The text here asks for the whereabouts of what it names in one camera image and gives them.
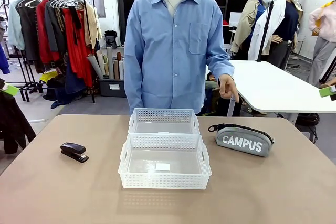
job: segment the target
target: plastic tray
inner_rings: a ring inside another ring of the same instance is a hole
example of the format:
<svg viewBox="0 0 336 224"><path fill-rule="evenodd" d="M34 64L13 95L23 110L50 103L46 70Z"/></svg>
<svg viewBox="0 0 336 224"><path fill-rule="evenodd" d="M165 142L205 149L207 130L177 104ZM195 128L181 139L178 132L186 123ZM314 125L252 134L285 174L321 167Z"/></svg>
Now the plastic tray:
<svg viewBox="0 0 336 224"><path fill-rule="evenodd" d="M124 188L205 189L212 174L200 135L129 134L118 173Z"/></svg>
<svg viewBox="0 0 336 224"><path fill-rule="evenodd" d="M200 134L194 110L134 109L129 133Z"/></svg>

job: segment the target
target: hand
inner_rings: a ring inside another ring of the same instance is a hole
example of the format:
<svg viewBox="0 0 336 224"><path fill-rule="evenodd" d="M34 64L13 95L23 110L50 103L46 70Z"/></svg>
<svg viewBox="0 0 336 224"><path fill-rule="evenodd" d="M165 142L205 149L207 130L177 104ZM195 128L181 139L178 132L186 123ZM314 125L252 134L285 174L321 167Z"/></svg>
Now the hand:
<svg viewBox="0 0 336 224"><path fill-rule="evenodd" d="M220 85L220 91L219 93L221 94L220 96L223 99L230 99L232 94L236 98L236 102L239 102L239 94L238 90L236 88L235 81L232 79L231 76L228 74L223 74L220 76L219 81L221 83Z"/></svg>
<svg viewBox="0 0 336 224"><path fill-rule="evenodd" d="M279 37L279 35L272 35L272 40L271 41L274 42L274 43L279 44L279 43L282 42L282 38Z"/></svg>
<svg viewBox="0 0 336 224"><path fill-rule="evenodd" d="M316 34L320 34L320 28L319 27L315 27L315 29L313 30L314 33Z"/></svg>

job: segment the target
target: man in blue shirt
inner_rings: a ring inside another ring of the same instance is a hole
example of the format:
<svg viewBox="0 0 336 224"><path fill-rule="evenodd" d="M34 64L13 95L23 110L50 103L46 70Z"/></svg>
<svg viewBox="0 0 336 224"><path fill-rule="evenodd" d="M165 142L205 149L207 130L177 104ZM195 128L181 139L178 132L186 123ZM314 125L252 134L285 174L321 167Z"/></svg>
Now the man in blue shirt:
<svg viewBox="0 0 336 224"><path fill-rule="evenodd" d="M124 86L134 108L194 109L205 97L205 67L222 98L238 91L223 49L223 16L215 0L135 0L127 20Z"/></svg>

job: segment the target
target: white undershirt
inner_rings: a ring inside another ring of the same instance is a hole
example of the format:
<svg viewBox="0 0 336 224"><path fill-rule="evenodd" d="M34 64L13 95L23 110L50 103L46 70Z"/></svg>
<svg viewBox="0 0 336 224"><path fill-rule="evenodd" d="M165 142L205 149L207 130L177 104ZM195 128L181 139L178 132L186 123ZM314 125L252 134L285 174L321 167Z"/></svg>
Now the white undershirt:
<svg viewBox="0 0 336 224"><path fill-rule="evenodd" d="M169 13L174 17L177 7L182 0L165 0Z"/></svg>

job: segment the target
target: black storage bin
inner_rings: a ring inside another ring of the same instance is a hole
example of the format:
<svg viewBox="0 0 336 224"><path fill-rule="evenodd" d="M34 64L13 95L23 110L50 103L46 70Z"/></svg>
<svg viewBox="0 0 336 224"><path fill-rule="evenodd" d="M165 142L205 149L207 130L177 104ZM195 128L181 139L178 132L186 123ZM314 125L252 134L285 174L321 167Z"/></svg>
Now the black storage bin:
<svg viewBox="0 0 336 224"><path fill-rule="evenodd" d="M126 97L123 80L98 79L102 97Z"/></svg>

